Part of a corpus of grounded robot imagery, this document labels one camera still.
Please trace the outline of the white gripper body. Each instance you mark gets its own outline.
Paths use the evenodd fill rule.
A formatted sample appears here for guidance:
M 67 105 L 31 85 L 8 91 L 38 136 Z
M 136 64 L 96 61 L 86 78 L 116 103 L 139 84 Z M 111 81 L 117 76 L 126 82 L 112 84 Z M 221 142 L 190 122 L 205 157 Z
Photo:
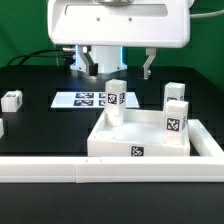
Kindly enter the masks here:
M 181 48 L 189 8 L 189 0 L 48 0 L 48 34 L 55 44 Z

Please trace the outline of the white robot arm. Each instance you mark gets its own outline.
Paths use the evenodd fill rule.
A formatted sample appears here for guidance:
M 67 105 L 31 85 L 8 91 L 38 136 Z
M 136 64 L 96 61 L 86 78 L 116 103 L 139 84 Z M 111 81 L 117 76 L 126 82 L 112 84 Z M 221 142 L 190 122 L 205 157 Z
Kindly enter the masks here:
M 159 48 L 182 48 L 190 38 L 194 0 L 47 0 L 48 35 L 56 45 L 72 45 L 71 70 L 85 78 L 105 78 L 125 70 L 122 50 L 141 47 L 148 77 Z

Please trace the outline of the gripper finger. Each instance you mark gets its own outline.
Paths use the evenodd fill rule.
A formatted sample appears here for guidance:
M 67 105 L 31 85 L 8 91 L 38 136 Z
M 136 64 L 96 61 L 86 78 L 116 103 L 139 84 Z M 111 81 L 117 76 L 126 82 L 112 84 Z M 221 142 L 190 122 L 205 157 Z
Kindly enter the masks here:
M 92 60 L 90 51 L 90 46 L 79 47 L 79 55 L 86 66 L 86 73 L 89 76 L 96 76 L 98 74 L 98 64 Z
M 152 62 L 154 61 L 156 54 L 157 54 L 156 48 L 147 48 L 146 49 L 147 59 L 144 62 L 144 64 L 139 67 L 139 70 L 138 70 L 138 75 L 139 75 L 140 79 L 147 80 L 149 78 L 149 76 L 151 75 L 150 66 L 151 66 Z

